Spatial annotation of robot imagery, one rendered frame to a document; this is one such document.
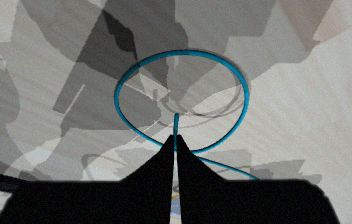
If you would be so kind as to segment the white flat disc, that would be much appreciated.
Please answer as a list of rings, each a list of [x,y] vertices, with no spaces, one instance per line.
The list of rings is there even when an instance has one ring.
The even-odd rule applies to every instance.
[[[181,219],[180,196],[171,199],[171,217]]]

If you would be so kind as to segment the turquoise wire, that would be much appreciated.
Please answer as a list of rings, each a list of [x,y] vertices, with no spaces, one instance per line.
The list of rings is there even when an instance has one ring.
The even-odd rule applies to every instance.
[[[126,81],[126,79],[134,72],[136,71],[137,69],[139,69],[140,67],[142,67],[143,65],[147,64],[147,63],[150,63],[152,61],[155,61],[157,59],[161,59],[161,58],[165,58],[165,57],[170,57],[170,56],[178,56],[178,55],[192,55],[192,56],[200,56],[200,57],[205,57],[205,58],[209,58],[209,59],[212,59],[214,61],[217,61],[221,64],[223,64],[224,66],[226,66],[227,68],[229,68],[237,77],[238,79],[240,80],[241,84],[242,84],[242,87],[243,87],[243,90],[244,90],[244,106],[243,106],[243,110],[242,110],[242,113],[239,117],[239,119],[237,120],[237,122],[235,123],[235,125],[231,128],[231,130],[225,135],[223,136],[220,140],[218,140],[217,142],[213,143],[212,145],[210,146],[207,146],[205,148],[202,148],[202,149],[197,149],[197,150],[190,150],[193,154],[196,154],[196,153],[201,153],[201,152],[205,152],[207,150],[210,150],[214,147],[216,147],[217,145],[221,144],[223,141],[225,141],[236,129],[237,127],[240,125],[240,123],[242,122],[245,114],[246,114],[246,111],[247,111],[247,108],[248,108],[248,103],[249,103],[249,91],[248,91],[248,86],[246,84],[246,81],[244,79],[244,77],[242,76],[242,74],[231,64],[229,63],[228,61],[224,60],[223,58],[219,57],[219,56],[216,56],[216,55],[213,55],[213,54],[210,54],[210,53],[207,53],[207,52],[202,52],[202,51],[195,51],[195,50],[175,50],[175,51],[168,51],[168,52],[164,52],[164,53],[160,53],[160,54],[156,54],[154,56],[151,56],[151,57],[148,57],[144,60],[142,60],[141,62],[137,63],[136,65],[134,65],[130,70],[128,70],[126,72],[126,74],[121,78],[121,80],[119,81],[118,85],[117,85],[117,88],[116,88],[116,91],[115,91],[115,96],[114,96],[114,102],[115,102],[115,107],[116,107],[116,110],[119,114],[119,116],[121,117],[121,119],[132,129],[134,130],[136,133],[138,133],[139,135],[141,135],[142,137],[144,137],[145,139],[159,145],[159,146],[163,146],[162,143],[159,143],[153,139],[151,139],[150,137],[146,136],[145,134],[143,134],[142,132],[140,132],[139,130],[137,130],[133,125],[131,125],[127,119],[124,117],[124,115],[122,114],[121,110],[120,110],[120,107],[119,107],[119,103],[118,103],[118,97],[119,97],[119,92],[120,92],[120,89],[123,85],[123,83]],[[178,134],[178,122],[179,122],[179,114],[176,113],[174,115],[174,126],[173,126],[173,135],[174,135],[174,152],[177,152],[177,147],[176,147],[176,138],[177,138],[177,134]],[[237,171],[239,173],[242,173],[242,174],[245,174],[249,177],[252,177],[254,179],[258,179],[246,172],[243,172],[241,170],[238,170],[238,169],[235,169],[235,168],[232,168],[232,167],[229,167],[229,166],[226,166],[226,165],[223,165],[223,164],[220,164],[220,163],[217,163],[217,162],[213,162],[213,161],[210,161],[210,160],[207,160],[207,159],[204,159],[204,158],[200,158],[198,157],[200,160],[202,161],[205,161],[205,162],[208,162],[208,163],[212,163],[212,164],[215,164],[215,165],[218,165],[218,166],[221,166],[221,167],[225,167],[225,168],[228,168],[228,169],[231,169],[231,170],[234,170],[234,171]]]

